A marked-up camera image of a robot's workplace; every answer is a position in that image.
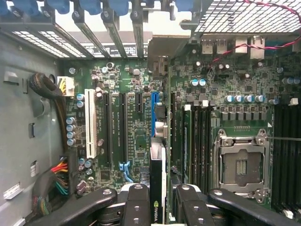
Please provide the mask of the black RAM slot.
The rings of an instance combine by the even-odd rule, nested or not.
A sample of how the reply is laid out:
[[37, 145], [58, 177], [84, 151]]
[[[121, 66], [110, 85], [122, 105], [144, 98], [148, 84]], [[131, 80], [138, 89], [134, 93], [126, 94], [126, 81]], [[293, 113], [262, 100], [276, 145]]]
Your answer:
[[203, 191], [204, 190], [204, 178], [203, 178], [204, 112], [201, 108], [199, 108], [198, 116], [199, 116], [199, 187], [201, 191]]
[[206, 132], [206, 150], [205, 150], [205, 189], [209, 189], [209, 174], [210, 174], [210, 149], [211, 149], [211, 109], [206, 109], [205, 114], [205, 132]]
[[192, 183], [198, 185], [198, 113], [195, 107], [192, 108]]

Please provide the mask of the metal CPU socket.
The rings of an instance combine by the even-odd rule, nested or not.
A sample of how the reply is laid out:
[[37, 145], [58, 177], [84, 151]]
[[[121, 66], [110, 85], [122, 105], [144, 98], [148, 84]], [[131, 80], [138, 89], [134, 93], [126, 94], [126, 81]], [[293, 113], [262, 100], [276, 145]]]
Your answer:
[[214, 188], [264, 203], [269, 196], [270, 172], [270, 142], [265, 129], [249, 136], [230, 136], [220, 129], [212, 154]]

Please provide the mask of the green Dell motherboard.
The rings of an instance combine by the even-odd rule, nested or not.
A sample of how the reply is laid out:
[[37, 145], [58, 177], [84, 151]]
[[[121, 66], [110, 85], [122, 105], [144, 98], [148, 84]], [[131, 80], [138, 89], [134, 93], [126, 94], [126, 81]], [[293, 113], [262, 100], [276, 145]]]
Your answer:
[[[192, 108], [204, 112], [203, 178], [206, 194], [213, 182], [213, 143], [224, 129], [230, 136], [256, 135], [260, 128], [270, 142], [269, 196], [263, 206], [301, 223], [301, 49], [265, 50], [264, 59], [245, 53], [203, 55], [201, 45], [183, 56], [169, 58], [169, 94], [175, 93], [176, 162], [168, 156], [166, 222], [176, 214], [176, 188], [192, 183]], [[119, 94], [127, 95], [129, 173], [132, 183], [150, 189], [152, 71], [148, 60], [70, 60], [62, 64], [63, 76], [73, 77], [75, 93], [66, 99], [66, 142], [76, 174], [70, 188], [77, 197], [109, 186], [117, 191], [127, 184], [119, 169]], [[95, 90], [97, 156], [87, 158], [85, 89]], [[135, 94], [143, 94], [143, 113], [136, 113]], [[104, 138], [103, 95], [110, 94], [111, 165], [107, 164]], [[211, 109], [209, 189], [205, 189], [205, 114]]]

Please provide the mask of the black slot with blue latch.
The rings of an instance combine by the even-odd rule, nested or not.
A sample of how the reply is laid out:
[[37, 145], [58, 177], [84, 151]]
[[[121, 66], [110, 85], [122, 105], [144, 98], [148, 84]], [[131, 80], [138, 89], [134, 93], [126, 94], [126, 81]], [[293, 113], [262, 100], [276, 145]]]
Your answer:
[[119, 138], [120, 147], [122, 148], [122, 161], [119, 163], [119, 169], [123, 172], [127, 182], [132, 183], [130, 178], [128, 160], [128, 136], [127, 136], [127, 95], [126, 93], [119, 94]]

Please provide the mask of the white PCI expansion slot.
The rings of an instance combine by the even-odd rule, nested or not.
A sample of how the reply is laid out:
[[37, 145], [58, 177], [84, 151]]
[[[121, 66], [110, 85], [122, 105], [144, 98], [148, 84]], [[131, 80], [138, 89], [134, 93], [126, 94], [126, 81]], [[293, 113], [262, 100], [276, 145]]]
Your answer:
[[85, 89], [85, 126], [87, 158], [97, 156], [95, 90]]

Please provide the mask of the blue expansion slot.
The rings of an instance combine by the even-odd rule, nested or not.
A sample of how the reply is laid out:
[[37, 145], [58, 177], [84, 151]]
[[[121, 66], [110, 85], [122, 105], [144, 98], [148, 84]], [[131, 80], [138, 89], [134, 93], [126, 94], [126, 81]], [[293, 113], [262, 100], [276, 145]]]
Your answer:
[[151, 93], [151, 137], [156, 136], [156, 126], [155, 123], [157, 121], [155, 107], [157, 105], [161, 106], [162, 102], [160, 101], [160, 93], [159, 92], [152, 92]]

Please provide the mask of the short black expansion slot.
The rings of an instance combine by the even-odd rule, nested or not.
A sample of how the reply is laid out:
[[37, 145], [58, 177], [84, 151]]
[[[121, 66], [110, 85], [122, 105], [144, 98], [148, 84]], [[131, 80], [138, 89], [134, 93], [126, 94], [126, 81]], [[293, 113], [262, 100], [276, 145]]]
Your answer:
[[136, 113], [143, 113], [143, 94], [141, 92], [135, 94], [135, 110]]

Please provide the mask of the white power connector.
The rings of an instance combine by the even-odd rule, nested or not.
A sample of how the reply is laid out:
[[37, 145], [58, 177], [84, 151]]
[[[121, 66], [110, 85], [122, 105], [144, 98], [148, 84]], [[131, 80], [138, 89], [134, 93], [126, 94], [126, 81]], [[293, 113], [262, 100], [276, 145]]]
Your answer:
[[75, 82], [73, 77], [58, 76], [57, 86], [61, 90], [63, 97], [73, 97], [75, 93]]

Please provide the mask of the open black PC case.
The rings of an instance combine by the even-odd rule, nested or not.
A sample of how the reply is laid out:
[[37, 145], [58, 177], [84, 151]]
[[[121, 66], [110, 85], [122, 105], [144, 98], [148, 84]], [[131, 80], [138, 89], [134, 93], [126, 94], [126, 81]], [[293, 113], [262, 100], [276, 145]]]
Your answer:
[[[84, 10], [85, 23], [111, 58], [76, 26], [75, 8]], [[103, 24], [104, 8], [114, 11], [127, 58]], [[136, 53], [134, 8], [143, 10], [144, 58]], [[77, 176], [65, 139], [66, 99], [57, 86], [63, 62], [148, 60], [155, 36], [167, 37], [170, 59], [201, 40], [231, 44], [221, 57], [245, 53], [253, 36], [265, 38], [264, 50], [300, 50], [301, 0], [0, 0], [0, 226], [25, 226], [83, 197], [70, 188]], [[118, 206], [100, 211], [88, 226], [121, 226], [134, 184], [145, 185], [115, 189]]]

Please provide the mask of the silver USB port block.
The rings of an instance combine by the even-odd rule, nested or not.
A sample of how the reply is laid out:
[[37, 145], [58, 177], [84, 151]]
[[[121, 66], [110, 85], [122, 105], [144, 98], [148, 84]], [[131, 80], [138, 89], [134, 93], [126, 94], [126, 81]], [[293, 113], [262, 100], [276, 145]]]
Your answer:
[[221, 55], [228, 49], [226, 40], [201, 40], [200, 44], [203, 55]]

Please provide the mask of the metal expansion slot cover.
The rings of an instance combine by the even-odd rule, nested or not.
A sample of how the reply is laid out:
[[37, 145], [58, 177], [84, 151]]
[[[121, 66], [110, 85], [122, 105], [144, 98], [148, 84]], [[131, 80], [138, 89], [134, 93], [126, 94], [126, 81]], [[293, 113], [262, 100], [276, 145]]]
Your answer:
[[136, 53], [138, 58], [144, 58], [143, 10], [134, 8], [130, 14], [132, 20]]
[[99, 39], [94, 35], [91, 29], [85, 23], [85, 13], [81, 8], [75, 8], [72, 14], [72, 19], [76, 26], [81, 30], [81, 32], [91, 41], [97, 49], [102, 53], [106, 58], [111, 58], [110, 54], [104, 47], [104, 45], [99, 41]]
[[109, 33], [111, 40], [115, 44], [120, 56], [122, 58], [127, 58], [125, 48], [114, 23], [114, 11], [110, 8], [104, 8], [103, 12], [101, 13], [101, 19], [103, 20], [103, 24]]

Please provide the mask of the silver ethernet port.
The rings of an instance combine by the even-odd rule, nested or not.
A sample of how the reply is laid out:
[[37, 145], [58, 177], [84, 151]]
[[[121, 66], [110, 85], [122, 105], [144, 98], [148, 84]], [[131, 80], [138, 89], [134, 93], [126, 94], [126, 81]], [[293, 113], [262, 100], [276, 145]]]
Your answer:
[[251, 59], [264, 59], [264, 53], [265, 53], [265, 38], [261, 36], [253, 36], [251, 38], [250, 43], [250, 58]]

